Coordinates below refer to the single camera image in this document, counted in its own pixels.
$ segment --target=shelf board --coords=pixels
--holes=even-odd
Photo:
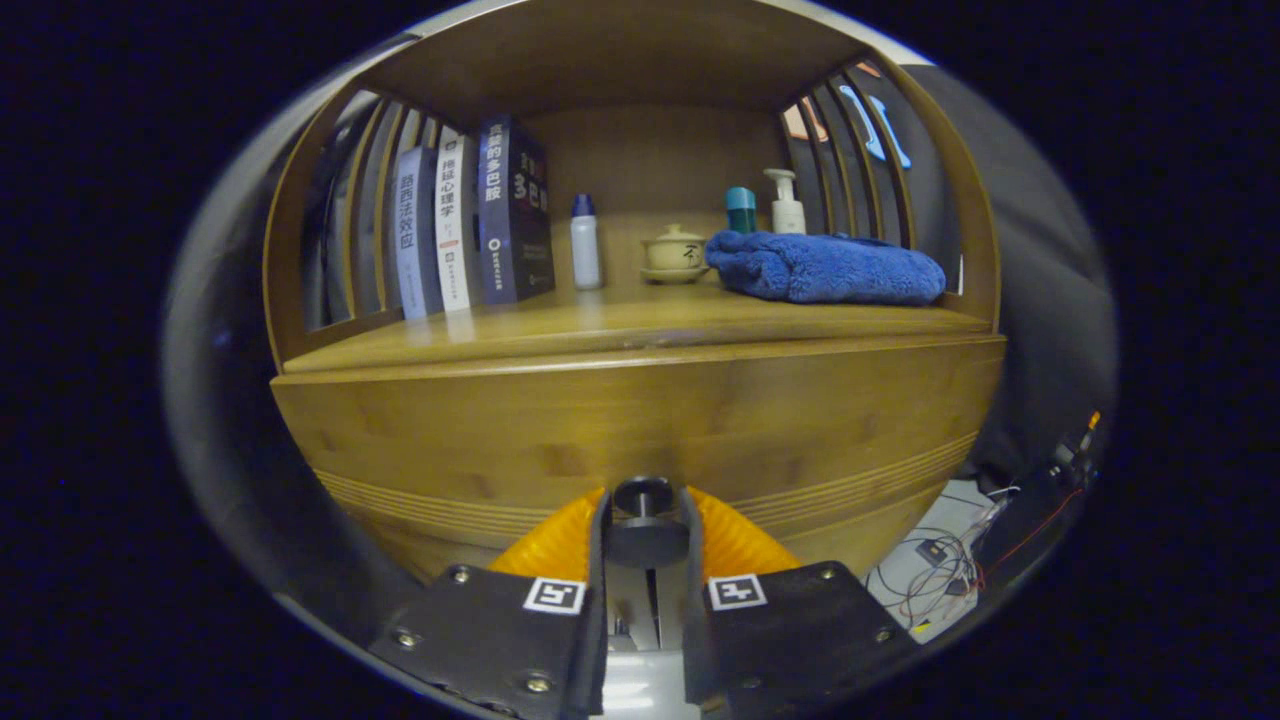
[[[284,363],[307,373],[792,340],[989,332],[937,306],[794,305],[723,290],[712,275],[686,286],[572,286],[515,305],[481,305],[402,320]]]
[[[526,0],[424,37],[362,82],[465,129],[495,113],[634,102],[781,111],[864,47],[755,1]]]

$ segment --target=dark blue book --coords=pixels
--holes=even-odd
[[[444,310],[435,258],[435,150],[413,147],[396,167],[396,270],[404,318]]]
[[[547,152],[511,115],[499,115],[480,126],[479,160],[485,302],[518,302],[553,290]]]

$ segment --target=red wire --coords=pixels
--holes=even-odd
[[[987,573],[988,571],[989,573],[995,573],[996,568],[1000,568],[1001,562],[1004,562],[1005,560],[1009,560],[1009,557],[1012,553],[1015,553],[1019,550],[1021,550],[1021,547],[1024,544],[1027,544],[1028,542],[1030,542],[1030,539],[1033,537],[1038,536],[1041,533],[1041,530],[1043,530],[1053,520],[1053,518],[1057,518],[1059,512],[1061,512],[1066,507],[1066,503],[1071,502],[1071,498],[1075,497],[1075,496],[1078,496],[1078,495],[1080,495],[1082,492],[1084,492],[1084,488],[1076,488],[1075,492],[1073,492],[1071,495],[1066,496],[1066,500],[1062,501],[1062,505],[1057,506],[1057,510],[1055,510],[1048,518],[1044,518],[1044,521],[1041,523],[1041,525],[1038,528],[1036,528],[1034,530],[1032,530],[1032,534],[1029,534],[1025,538],[1023,538],[1023,542],[1015,544],[1012,547],[1012,550],[1010,550],[1009,552],[1006,552],[1005,555],[1002,555],[1000,557],[1000,560],[997,560],[996,562],[993,562],[992,566],[991,566],[991,570],[984,570],[982,568],[982,565],[978,565],[978,562],[974,561],[974,565],[978,565],[978,582],[977,582],[977,585],[979,587],[979,589],[987,589]]]

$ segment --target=saucer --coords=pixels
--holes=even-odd
[[[680,270],[650,270],[641,268],[640,277],[663,284],[691,283],[707,274],[707,270],[710,270],[710,268],[705,265],[701,268],[682,268]]]

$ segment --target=white pump dispenser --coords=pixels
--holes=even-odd
[[[764,170],[773,182],[778,183],[778,199],[773,201],[773,232],[778,234],[804,234],[804,205],[796,200],[792,181],[796,174],[791,170],[769,168]]]

